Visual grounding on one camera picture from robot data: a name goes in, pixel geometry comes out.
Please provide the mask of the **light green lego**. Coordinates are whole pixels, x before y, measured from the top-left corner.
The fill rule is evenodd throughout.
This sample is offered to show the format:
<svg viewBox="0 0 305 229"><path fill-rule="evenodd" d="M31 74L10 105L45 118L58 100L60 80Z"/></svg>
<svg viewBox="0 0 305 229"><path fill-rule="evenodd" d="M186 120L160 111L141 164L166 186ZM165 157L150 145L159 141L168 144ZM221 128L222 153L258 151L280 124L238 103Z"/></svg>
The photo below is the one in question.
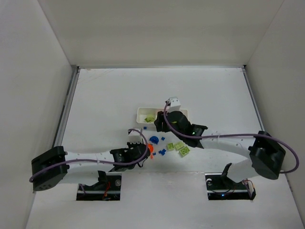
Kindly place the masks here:
<svg viewBox="0 0 305 229"><path fill-rule="evenodd" d="M154 115L147 115L147 116L145 117L144 121L145 121L146 123L152 123L152 122L155 121L155 116L154 116Z"/></svg>

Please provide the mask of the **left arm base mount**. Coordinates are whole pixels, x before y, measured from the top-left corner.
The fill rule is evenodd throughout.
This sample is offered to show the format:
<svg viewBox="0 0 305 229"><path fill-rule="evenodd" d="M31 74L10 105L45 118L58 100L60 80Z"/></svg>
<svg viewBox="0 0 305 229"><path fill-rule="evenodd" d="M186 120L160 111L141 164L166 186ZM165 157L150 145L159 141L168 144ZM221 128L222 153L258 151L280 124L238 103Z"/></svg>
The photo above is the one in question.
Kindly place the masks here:
<svg viewBox="0 0 305 229"><path fill-rule="evenodd" d="M91 185L79 184L77 201L120 201L122 175L98 172L98 181Z"/></svg>

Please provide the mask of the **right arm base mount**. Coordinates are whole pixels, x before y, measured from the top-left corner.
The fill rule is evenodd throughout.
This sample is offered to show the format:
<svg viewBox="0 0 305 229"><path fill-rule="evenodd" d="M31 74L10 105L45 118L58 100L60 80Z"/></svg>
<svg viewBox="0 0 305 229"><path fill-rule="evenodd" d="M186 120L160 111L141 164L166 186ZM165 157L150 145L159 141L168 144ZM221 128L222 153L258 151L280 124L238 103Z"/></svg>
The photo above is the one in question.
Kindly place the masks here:
<svg viewBox="0 0 305 229"><path fill-rule="evenodd" d="M208 200L250 200L256 197L256 190L251 180L236 183L227 177L232 163L225 166L222 173L205 173Z"/></svg>

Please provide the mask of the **orange dish lego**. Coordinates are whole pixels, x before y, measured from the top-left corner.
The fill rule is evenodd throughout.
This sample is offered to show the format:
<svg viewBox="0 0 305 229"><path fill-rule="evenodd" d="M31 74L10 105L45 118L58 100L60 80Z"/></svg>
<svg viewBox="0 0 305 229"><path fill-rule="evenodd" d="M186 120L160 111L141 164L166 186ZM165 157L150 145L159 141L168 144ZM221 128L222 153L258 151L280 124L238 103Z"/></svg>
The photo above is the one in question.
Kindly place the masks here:
<svg viewBox="0 0 305 229"><path fill-rule="evenodd" d="M152 144L148 144L148 149L149 149L151 154L153 154L155 152L154 147L153 147Z"/></svg>

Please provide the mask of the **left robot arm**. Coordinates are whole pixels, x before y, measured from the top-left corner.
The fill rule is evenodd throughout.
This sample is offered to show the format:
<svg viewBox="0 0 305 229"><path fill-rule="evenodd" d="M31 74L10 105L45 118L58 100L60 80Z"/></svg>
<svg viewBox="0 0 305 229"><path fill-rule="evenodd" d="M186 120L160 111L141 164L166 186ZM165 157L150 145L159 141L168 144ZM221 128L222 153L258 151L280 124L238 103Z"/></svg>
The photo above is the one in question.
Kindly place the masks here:
<svg viewBox="0 0 305 229"><path fill-rule="evenodd" d="M109 173L132 170L146 160L151 152L144 143L128 143L126 148L101 153L74 153L56 146L31 161L34 191L51 189L58 184L92 186L106 181Z"/></svg>

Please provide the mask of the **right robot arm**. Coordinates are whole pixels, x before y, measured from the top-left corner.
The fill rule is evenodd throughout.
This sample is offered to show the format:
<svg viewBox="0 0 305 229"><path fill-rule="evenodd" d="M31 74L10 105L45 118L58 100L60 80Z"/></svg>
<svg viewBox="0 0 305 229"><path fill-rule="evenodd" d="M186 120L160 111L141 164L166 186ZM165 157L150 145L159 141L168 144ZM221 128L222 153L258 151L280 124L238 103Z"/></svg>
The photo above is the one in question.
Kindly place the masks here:
<svg viewBox="0 0 305 229"><path fill-rule="evenodd" d="M191 124L181 111L158 111L154 125L158 132L172 132L192 148L217 149L244 156L244 161L229 163L223 170L222 175L235 183L255 176L270 180L279 177L285 150L267 132L223 135L204 125Z"/></svg>

